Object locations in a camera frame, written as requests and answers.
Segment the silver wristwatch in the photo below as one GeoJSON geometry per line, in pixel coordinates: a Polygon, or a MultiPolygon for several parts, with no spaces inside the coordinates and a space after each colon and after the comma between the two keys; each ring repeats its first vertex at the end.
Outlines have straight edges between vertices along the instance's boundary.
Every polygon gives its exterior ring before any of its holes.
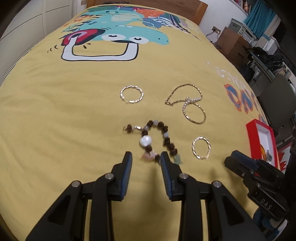
{"type": "Polygon", "coordinates": [[[266,161],[268,163],[271,163],[273,161],[273,156],[271,155],[269,150],[266,151],[266,161]]]}

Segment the teal curtain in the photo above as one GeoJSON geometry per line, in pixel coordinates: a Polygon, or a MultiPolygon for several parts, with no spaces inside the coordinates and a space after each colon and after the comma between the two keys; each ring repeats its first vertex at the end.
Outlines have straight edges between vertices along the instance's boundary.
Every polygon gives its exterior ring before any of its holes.
{"type": "Polygon", "coordinates": [[[259,39],[272,22],[275,15],[276,13],[265,1],[256,1],[250,14],[244,21],[244,24],[254,33],[257,39],[259,39]]]}

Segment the white wardrobe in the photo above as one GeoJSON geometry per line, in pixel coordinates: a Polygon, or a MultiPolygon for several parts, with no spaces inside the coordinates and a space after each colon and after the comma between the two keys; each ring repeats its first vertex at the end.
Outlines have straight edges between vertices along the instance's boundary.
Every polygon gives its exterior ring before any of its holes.
{"type": "Polygon", "coordinates": [[[30,1],[1,36],[1,81],[36,43],[72,18],[73,1],[30,1]]]}

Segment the grey green chair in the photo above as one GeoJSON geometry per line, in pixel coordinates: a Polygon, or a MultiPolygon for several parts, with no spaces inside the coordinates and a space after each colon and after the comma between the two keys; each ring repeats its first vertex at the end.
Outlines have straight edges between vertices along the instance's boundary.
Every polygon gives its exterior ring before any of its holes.
{"type": "Polygon", "coordinates": [[[283,75],[277,75],[257,99],[277,135],[295,113],[295,91],[283,75]]]}

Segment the wooden dresser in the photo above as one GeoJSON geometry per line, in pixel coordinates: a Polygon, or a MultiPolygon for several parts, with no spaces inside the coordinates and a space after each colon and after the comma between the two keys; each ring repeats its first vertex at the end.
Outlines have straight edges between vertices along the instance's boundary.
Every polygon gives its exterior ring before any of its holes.
{"type": "Polygon", "coordinates": [[[248,51],[252,46],[238,33],[225,27],[218,38],[215,47],[238,70],[244,68],[248,62],[248,51]]]}

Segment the wall power socket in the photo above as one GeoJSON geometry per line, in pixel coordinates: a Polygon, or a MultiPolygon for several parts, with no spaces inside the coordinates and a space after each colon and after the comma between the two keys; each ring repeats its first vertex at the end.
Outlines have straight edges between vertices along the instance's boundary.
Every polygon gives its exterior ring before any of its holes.
{"type": "Polygon", "coordinates": [[[221,30],[218,29],[218,28],[215,27],[215,26],[212,27],[212,31],[215,32],[215,33],[217,33],[217,34],[220,34],[220,33],[221,33],[221,30]]]}

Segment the amber orange bangle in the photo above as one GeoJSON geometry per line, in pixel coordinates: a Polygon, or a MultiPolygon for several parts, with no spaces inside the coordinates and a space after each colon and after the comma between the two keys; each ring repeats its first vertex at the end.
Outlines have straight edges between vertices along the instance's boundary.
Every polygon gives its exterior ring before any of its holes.
{"type": "Polygon", "coordinates": [[[267,154],[263,145],[260,145],[260,151],[261,151],[262,160],[267,161],[267,154]]]}

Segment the red jewelry box tray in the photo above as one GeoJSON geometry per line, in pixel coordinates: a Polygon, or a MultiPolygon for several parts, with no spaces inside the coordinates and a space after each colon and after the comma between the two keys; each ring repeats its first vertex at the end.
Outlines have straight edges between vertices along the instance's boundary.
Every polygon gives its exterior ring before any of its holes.
{"type": "Polygon", "coordinates": [[[275,168],[279,168],[278,152],[276,149],[273,129],[259,120],[252,120],[246,124],[249,137],[249,145],[252,159],[262,159],[260,145],[263,145],[265,151],[269,150],[273,156],[270,163],[275,168]]]}

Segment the yellow dinosaur bedspread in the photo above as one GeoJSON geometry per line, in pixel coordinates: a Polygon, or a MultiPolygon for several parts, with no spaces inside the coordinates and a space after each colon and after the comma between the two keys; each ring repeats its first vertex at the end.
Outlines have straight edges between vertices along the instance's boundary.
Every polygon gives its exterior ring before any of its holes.
{"type": "Polygon", "coordinates": [[[123,202],[113,204],[116,240],[177,240],[180,204],[165,193],[161,168],[143,158],[140,133],[126,125],[162,121],[184,172],[221,181],[248,214],[257,206],[224,166],[234,150],[250,154],[246,124],[265,121],[238,70],[193,22],[161,22],[162,10],[106,6],[83,11],[23,56],[1,85],[1,216],[17,240],[73,180],[91,182],[126,151],[132,172],[123,202]],[[120,91],[136,85],[142,101],[120,91]],[[192,153],[196,137],[209,159],[192,153]]]}

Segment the wooden headboard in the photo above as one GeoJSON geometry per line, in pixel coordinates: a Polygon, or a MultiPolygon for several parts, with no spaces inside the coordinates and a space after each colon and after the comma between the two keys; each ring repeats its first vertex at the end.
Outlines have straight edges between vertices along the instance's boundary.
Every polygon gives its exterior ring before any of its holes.
{"type": "Polygon", "coordinates": [[[86,6],[102,5],[102,4],[133,4],[146,6],[183,16],[197,25],[200,24],[208,5],[198,0],[127,0],[127,1],[101,1],[89,0],[86,1],[86,6]]]}

